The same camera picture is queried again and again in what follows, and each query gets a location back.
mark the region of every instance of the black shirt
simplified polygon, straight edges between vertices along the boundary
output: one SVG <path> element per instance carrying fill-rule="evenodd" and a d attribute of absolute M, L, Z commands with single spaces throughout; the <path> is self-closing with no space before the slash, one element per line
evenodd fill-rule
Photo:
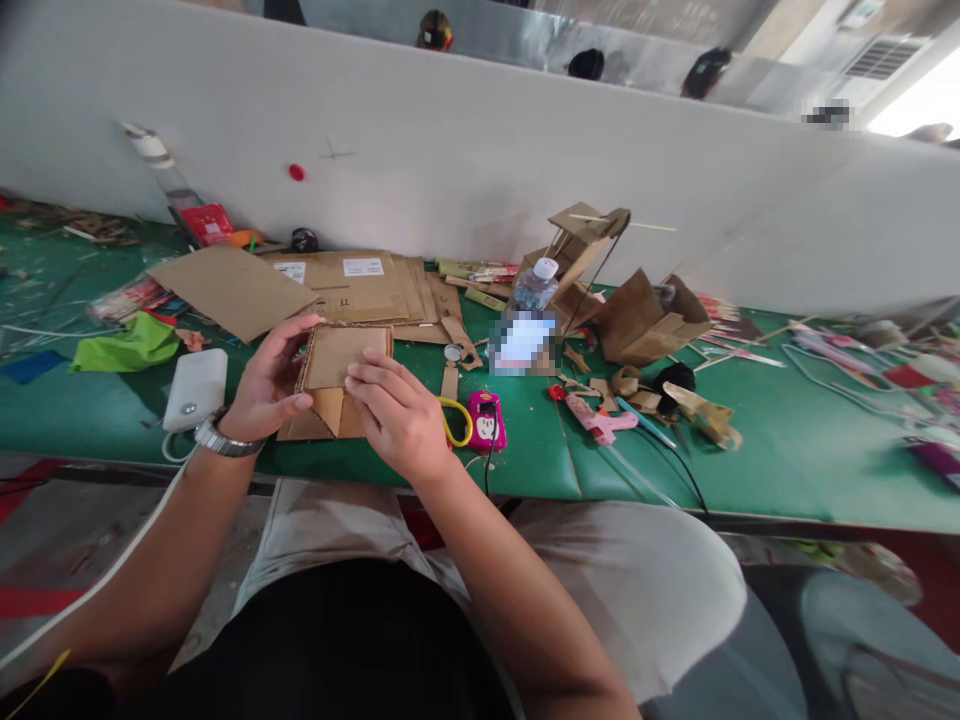
<path fill-rule="evenodd" d="M 0 701 L 6 717 L 39 679 Z M 403 563 L 350 560 L 284 577 L 210 649 L 129 705 L 92 670 L 58 671 L 29 718 L 513 718 L 463 612 Z"/>

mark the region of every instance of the bottle cap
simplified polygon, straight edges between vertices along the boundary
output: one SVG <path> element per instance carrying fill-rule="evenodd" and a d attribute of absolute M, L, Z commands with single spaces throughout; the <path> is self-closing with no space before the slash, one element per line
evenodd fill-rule
<path fill-rule="evenodd" d="M 541 280 L 549 280 L 556 275 L 557 270 L 559 269 L 560 266 L 557 264 L 556 260 L 552 260 L 551 258 L 540 258 L 537 260 L 537 264 L 533 266 L 533 274 Z"/>

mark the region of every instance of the yellow scissors handle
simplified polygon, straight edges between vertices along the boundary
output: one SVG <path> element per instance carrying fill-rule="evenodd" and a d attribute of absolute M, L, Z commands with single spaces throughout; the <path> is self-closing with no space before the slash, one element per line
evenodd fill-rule
<path fill-rule="evenodd" d="M 450 432 L 450 426 L 447 424 L 446 415 L 443 416 L 443 428 L 444 430 L 447 431 L 447 439 L 450 440 L 450 444 L 453 445 L 454 447 L 464 447 L 468 442 L 470 442 L 470 438 L 473 437 L 473 418 L 470 417 L 470 413 L 467 412 L 467 409 L 463 405 L 458 403 L 456 400 L 451 400 L 450 398 L 442 398 L 442 397 L 437 397 L 437 400 L 439 400 L 440 404 L 443 405 L 444 407 L 456 408 L 457 410 L 462 412 L 463 416 L 467 419 L 466 435 L 463 438 L 463 440 L 457 440 L 453 436 L 453 433 Z"/>

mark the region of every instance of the pants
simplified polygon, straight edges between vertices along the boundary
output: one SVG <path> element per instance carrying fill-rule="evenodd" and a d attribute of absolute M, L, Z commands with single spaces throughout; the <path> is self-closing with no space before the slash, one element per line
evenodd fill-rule
<path fill-rule="evenodd" d="M 579 605 L 638 704 L 669 693 L 730 635 L 746 604 L 731 550 L 677 510 L 525 500 L 510 522 Z M 402 560 L 470 615 L 449 553 L 419 549 L 392 488 L 290 479 L 277 484 L 234 613 L 285 575 L 361 557 Z"/>

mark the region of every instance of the blue paper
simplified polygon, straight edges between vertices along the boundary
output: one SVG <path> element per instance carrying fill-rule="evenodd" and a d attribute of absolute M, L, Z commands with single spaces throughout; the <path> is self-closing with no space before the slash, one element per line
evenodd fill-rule
<path fill-rule="evenodd" d="M 23 385 L 66 361 L 67 358 L 53 350 L 44 350 L 42 353 L 0 367 L 0 374 L 6 375 L 18 385 Z"/>

